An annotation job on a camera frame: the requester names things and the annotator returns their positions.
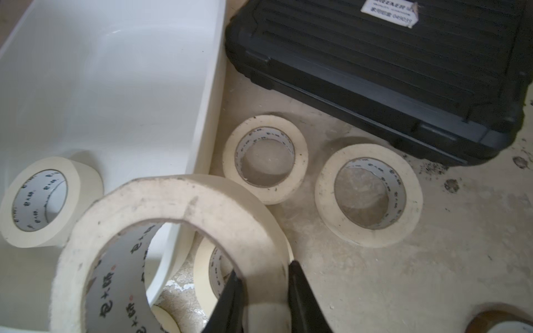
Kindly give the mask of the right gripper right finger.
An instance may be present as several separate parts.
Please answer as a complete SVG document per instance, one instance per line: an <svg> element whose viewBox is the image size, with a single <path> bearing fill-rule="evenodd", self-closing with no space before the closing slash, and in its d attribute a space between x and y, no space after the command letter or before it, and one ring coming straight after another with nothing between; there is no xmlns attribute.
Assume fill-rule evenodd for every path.
<svg viewBox="0 0 533 333"><path fill-rule="evenodd" d="M300 263L289 265L289 305L292 333L332 333Z"/></svg>

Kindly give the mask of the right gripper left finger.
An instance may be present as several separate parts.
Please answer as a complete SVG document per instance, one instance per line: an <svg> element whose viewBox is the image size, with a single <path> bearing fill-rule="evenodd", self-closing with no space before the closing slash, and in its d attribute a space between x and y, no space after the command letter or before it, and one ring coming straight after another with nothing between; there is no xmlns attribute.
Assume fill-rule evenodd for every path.
<svg viewBox="0 0 533 333"><path fill-rule="evenodd" d="M202 333L243 333L244 287L232 271Z"/></svg>

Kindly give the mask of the masking tape roll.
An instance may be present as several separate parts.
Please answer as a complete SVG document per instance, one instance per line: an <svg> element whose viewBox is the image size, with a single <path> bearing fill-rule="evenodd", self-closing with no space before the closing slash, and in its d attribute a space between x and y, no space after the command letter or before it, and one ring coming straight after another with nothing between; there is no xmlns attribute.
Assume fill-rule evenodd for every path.
<svg viewBox="0 0 533 333"><path fill-rule="evenodd" d="M194 261L196 297L209 320L233 270L232 262L207 237L198 247Z"/></svg>
<svg viewBox="0 0 533 333"><path fill-rule="evenodd" d="M1 235L12 246L62 246L78 218L104 194L99 173L51 157L34 162L12 181L1 202Z"/></svg>
<svg viewBox="0 0 533 333"><path fill-rule="evenodd" d="M176 321L172 318L172 316L166 312L164 309L158 306L153 306L151 308L152 313L158 320L158 322L161 324L162 329L165 332L168 333L180 333L180 329L178 327L178 324Z"/></svg>
<svg viewBox="0 0 533 333"><path fill-rule="evenodd" d="M265 205L219 176L140 178L95 202L62 250L52 332L162 332L147 300L145 255L165 223L187 223L216 244L244 284L246 332L289 332L290 254Z"/></svg>
<svg viewBox="0 0 533 333"><path fill-rule="evenodd" d="M372 173L387 190L388 206L375 228L352 222L335 196L335 181L344 168ZM367 248L384 248L408 237L419 223L423 192L419 180L400 155L377 144L355 144L332 154L315 184L315 203L324 224L337 237Z"/></svg>
<svg viewBox="0 0 533 333"><path fill-rule="evenodd" d="M242 175L246 152L265 140L281 143L293 157L290 173L269 187L254 185ZM304 181L308 162L308 145L301 131L287 119L275 115L259 115L241 123L228 138L222 159L225 177L244 186L265 205L276 205L291 197Z"/></svg>

